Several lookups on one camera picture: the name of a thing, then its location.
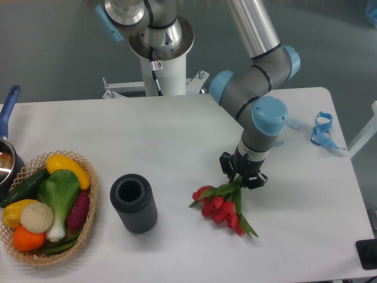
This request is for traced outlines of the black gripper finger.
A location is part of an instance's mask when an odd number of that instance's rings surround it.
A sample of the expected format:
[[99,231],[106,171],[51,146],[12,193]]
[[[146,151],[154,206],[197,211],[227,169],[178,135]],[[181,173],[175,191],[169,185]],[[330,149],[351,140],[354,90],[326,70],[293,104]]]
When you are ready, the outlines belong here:
[[234,180],[236,175],[236,171],[232,164],[232,157],[231,156],[220,156],[219,157],[221,169],[225,175],[227,175],[229,180]]
[[244,175],[242,177],[242,187],[248,189],[256,189],[262,187],[268,181],[268,177],[263,173],[256,173],[251,175]]

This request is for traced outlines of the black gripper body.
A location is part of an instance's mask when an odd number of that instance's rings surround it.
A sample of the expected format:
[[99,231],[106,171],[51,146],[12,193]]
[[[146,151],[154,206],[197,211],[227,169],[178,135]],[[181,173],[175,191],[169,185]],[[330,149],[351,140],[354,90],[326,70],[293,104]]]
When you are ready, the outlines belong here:
[[242,156],[239,152],[235,152],[234,154],[224,152],[221,156],[231,156],[236,175],[241,176],[261,173],[260,169],[264,163],[264,160],[252,161],[248,153]]

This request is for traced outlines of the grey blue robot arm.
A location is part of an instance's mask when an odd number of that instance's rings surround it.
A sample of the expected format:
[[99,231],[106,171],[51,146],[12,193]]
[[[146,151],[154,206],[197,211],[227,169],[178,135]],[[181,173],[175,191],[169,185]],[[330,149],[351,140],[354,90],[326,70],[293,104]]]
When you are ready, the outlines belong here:
[[[243,74],[220,72],[209,93],[243,128],[235,152],[220,156],[221,169],[255,189],[267,182],[260,169],[288,115],[286,105],[269,93],[299,71],[300,57],[281,45],[262,1],[228,1],[227,6],[252,66]],[[112,38],[128,40],[139,57],[147,96],[188,93],[186,55],[194,34],[177,14],[176,1],[100,1],[95,11]]]

